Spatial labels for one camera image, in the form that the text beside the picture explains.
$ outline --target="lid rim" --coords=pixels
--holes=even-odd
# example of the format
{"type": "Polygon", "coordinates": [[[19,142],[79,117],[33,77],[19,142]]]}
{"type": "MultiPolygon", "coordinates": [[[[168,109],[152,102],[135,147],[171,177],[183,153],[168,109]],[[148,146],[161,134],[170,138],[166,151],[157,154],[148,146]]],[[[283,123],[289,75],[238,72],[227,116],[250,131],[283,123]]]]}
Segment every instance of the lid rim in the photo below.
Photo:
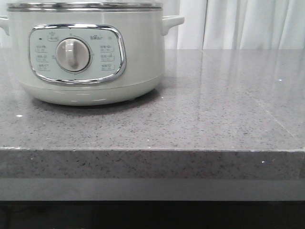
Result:
{"type": "Polygon", "coordinates": [[[155,2],[33,2],[33,3],[8,3],[9,9],[128,9],[128,8],[162,8],[162,3],[155,2]]]}

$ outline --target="slow cooker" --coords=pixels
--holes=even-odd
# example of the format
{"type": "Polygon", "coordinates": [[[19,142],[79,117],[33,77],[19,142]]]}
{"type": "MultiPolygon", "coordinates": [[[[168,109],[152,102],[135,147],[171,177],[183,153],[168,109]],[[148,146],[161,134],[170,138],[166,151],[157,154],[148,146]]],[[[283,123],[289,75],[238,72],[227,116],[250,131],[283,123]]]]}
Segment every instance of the slow cooker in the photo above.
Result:
{"type": "Polygon", "coordinates": [[[164,74],[164,38],[184,17],[150,1],[8,4],[0,27],[11,36],[16,76],[33,97],[54,104],[131,100],[164,74]]]}

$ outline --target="white knob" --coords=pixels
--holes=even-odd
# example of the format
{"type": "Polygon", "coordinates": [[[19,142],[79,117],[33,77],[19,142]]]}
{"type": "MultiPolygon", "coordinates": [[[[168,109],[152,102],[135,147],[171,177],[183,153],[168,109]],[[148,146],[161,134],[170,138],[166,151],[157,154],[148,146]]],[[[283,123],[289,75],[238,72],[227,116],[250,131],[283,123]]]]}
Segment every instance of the white knob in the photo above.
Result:
{"type": "Polygon", "coordinates": [[[56,60],[62,68],[71,72],[78,72],[88,65],[90,52],[82,41],[68,38],[57,46],[56,60]]]}

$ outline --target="gray quartz countertop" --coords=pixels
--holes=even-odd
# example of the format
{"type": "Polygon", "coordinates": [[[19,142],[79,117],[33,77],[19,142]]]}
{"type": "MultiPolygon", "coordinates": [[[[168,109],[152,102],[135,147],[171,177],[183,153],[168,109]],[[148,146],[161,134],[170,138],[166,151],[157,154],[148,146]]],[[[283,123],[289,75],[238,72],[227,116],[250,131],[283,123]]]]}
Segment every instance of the gray quartz countertop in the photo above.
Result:
{"type": "Polygon", "coordinates": [[[0,49],[1,178],[305,177],[305,51],[168,50],[150,93],[67,107],[25,93],[0,49]]]}

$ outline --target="chrome trim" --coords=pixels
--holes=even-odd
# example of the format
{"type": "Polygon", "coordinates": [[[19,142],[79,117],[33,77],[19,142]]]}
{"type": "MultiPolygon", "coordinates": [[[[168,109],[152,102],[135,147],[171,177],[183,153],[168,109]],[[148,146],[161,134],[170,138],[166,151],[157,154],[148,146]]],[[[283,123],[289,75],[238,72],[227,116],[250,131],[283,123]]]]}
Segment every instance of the chrome trim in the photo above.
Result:
{"type": "Polygon", "coordinates": [[[75,8],[162,8],[162,3],[155,2],[33,2],[8,3],[8,8],[38,9],[75,9],[75,8]]]}
{"type": "Polygon", "coordinates": [[[53,83],[53,84],[60,84],[60,85],[86,85],[86,84],[97,84],[97,83],[105,83],[105,82],[110,82],[118,79],[125,71],[126,66],[127,66],[127,60],[126,60],[126,51],[125,51],[125,45],[123,41],[123,37],[121,33],[113,26],[111,25],[96,25],[96,24],[44,24],[44,25],[37,25],[35,26],[30,34],[29,34],[29,63],[30,67],[33,71],[33,73],[41,80],[46,81],[48,83],[53,83]],[[31,53],[30,53],[30,40],[31,40],[31,35],[34,31],[36,30],[45,30],[45,29],[66,29],[66,28],[75,28],[75,29],[96,29],[96,30],[108,30],[112,31],[119,42],[119,48],[120,48],[120,55],[121,55],[121,64],[119,69],[106,77],[103,78],[96,78],[96,79],[90,79],[90,80],[59,80],[59,79],[52,79],[45,77],[34,69],[32,63],[31,63],[31,53]]]}
{"type": "Polygon", "coordinates": [[[7,8],[7,12],[51,12],[51,13],[76,13],[76,12],[155,12],[162,8],[75,8],[75,9],[39,9],[39,8],[7,8]]]}

